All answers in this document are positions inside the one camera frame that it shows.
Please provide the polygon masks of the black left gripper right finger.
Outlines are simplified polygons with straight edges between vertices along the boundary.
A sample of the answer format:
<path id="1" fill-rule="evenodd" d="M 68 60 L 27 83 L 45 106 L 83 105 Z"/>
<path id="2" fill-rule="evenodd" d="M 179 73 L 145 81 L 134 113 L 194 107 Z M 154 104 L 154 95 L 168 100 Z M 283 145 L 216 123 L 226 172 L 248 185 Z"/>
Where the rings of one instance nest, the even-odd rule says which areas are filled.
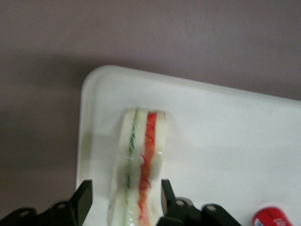
<path id="1" fill-rule="evenodd" d="M 188 198 L 177 197 L 168 179 L 161 180 L 163 216 L 158 226 L 239 226 L 222 206 L 214 203 L 197 209 Z"/>

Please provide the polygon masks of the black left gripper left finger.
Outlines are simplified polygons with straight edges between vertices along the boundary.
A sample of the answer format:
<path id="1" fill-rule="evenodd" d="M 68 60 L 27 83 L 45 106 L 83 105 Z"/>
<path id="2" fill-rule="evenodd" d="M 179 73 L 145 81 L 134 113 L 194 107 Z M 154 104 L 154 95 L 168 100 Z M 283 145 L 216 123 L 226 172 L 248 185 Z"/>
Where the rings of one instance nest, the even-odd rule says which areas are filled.
<path id="1" fill-rule="evenodd" d="M 84 180 L 67 201 L 55 203 L 42 213 L 34 208 L 14 210 L 0 220 L 2 226 L 81 226 L 93 203 L 92 180 Z"/>

